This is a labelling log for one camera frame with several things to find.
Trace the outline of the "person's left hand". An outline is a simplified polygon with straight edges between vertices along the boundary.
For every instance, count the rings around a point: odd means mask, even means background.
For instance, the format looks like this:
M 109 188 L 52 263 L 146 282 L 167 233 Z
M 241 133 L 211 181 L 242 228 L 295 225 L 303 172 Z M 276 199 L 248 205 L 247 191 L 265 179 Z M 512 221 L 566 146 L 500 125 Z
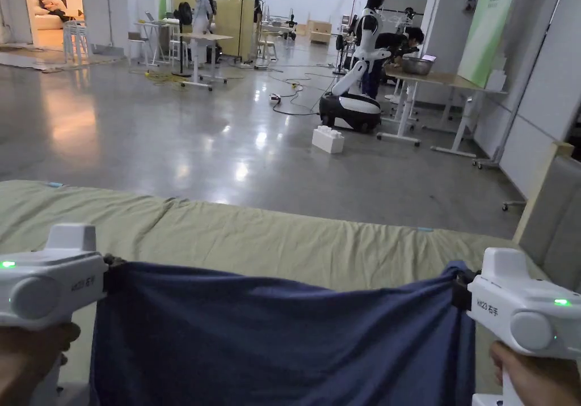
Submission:
M 64 365 L 71 343 L 81 334 L 72 322 L 38 331 L 1 328 L 1 405 L 27 405 L 56 363 Z

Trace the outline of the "person's right hand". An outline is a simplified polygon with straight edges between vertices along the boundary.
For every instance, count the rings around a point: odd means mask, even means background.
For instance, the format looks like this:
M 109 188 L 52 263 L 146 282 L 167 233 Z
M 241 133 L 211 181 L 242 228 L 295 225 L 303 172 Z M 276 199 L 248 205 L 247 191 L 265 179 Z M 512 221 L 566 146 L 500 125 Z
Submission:
M 507 373 L 524 405 L 580 405 L 580 372 L 575 361 L 524 356 L 501 341 L 490 346 L 495 377 Z

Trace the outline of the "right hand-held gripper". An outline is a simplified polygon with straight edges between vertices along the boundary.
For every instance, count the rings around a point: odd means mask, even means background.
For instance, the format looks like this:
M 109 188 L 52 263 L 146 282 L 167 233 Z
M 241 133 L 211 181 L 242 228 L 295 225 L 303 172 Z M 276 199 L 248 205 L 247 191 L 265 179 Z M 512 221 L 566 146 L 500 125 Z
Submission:
M 526 356 L 580 359 L 580 295 L 532 279 L 522 252 L 487 248 L 479 273 L 461 273 L 453 304 Z

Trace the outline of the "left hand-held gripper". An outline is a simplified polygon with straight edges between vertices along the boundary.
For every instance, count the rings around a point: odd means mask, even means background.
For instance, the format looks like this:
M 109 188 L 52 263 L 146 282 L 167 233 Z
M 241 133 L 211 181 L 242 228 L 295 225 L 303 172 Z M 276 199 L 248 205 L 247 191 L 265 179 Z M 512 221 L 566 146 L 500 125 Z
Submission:
M 42 250 L 1 255 L 1 327 L 42 330 L 69 322 L 107 295 L 112 272 L 126 263 L 97 250 L 95 226 L 55 224 Z

